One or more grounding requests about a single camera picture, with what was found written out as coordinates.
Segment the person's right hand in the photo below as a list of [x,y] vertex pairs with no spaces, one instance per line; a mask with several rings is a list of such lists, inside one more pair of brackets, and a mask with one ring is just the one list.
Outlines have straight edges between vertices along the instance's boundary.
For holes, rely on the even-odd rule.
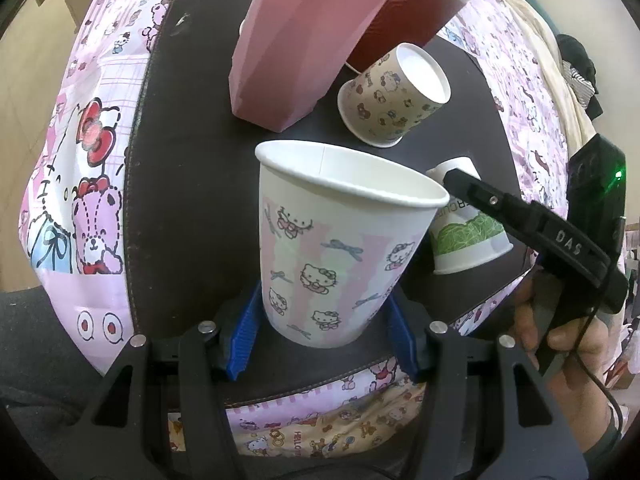
[[[533,280],[524,278],[511,295],[515,306],[511,335],[536,362],[539,344],[532,299]],[[591,450],[612,422],[612,408],[597,386],[608,353],[608,326],[578,318],[548,333],[548,346],[566,355],[562,370],[546,380],[582,452]]]

